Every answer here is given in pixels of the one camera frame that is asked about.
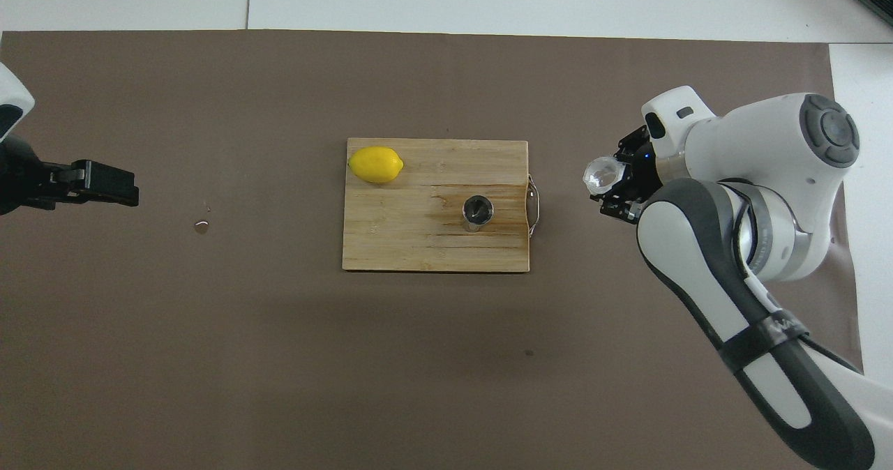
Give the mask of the brown table mat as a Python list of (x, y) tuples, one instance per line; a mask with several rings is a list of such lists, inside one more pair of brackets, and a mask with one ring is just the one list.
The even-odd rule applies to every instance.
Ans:
[[(833, 96), (828, 45), (6, 31), (0, 62), (39, 158), (141, 191), (0, 217), (0, 470), (812, 470), (582, 177), (676, 86)], [(532, 270), (342, 270), (348, 137), (526, 140)]]

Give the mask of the wooden cutting board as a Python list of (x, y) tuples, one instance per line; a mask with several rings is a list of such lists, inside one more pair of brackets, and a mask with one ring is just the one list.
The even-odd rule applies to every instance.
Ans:
[[(347, 155), (367, 146), (395, 149), (405, 165), (383, 184), (345, 172), (343, 269), (529, 272), (527, 142), (349, 137)], [(462, 208), (473, 195), (487, 197), (495, 215), (470, 234)]]

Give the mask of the steel double jigger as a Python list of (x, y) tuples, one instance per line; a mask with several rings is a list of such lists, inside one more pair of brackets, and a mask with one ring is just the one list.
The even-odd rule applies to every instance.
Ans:
[(487, 197), (473, 195), (463, 203), (463, 228), (470, 234), (475, 234), (491, 222), (494, 215), (495, 207)]

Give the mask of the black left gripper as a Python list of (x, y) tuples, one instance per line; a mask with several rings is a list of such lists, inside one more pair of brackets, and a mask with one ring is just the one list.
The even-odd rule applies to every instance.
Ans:
[(0, 215), (31, 206), (33, 199), (44, 209), (89, 202), (136, 207), (140, 202), (133, 172), (93, 160), (44, 164), (44, 170), (39, 181), (38, 156), (24, 139), (9, 135), (0, 142)]

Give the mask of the yellow lemon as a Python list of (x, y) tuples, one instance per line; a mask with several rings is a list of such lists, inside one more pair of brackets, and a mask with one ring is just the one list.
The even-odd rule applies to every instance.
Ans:
[(358, 149), (347, 160), (348, 168), (363, 181), (383, 184), (395, 181), (404, 169), (404, 160), (388, 146)]

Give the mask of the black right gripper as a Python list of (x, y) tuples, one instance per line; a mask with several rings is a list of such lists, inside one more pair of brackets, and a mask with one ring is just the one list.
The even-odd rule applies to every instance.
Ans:
[(628, 167), (622, 181), (621, 195), (606, 193), (600, 196), (600, 213), (637, 225), (645, 201), (661, 187), (647, 127), (639, 127), (620, 139), (613, 157)]

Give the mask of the clear plastic cup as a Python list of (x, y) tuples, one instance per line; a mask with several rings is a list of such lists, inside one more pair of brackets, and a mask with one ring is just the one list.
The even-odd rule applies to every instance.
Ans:
[(622, 179), (627, 165), (613, 156), (602, 156), (587, 164), (583, 183), (590, 196), (603, 195), (612, 190)]

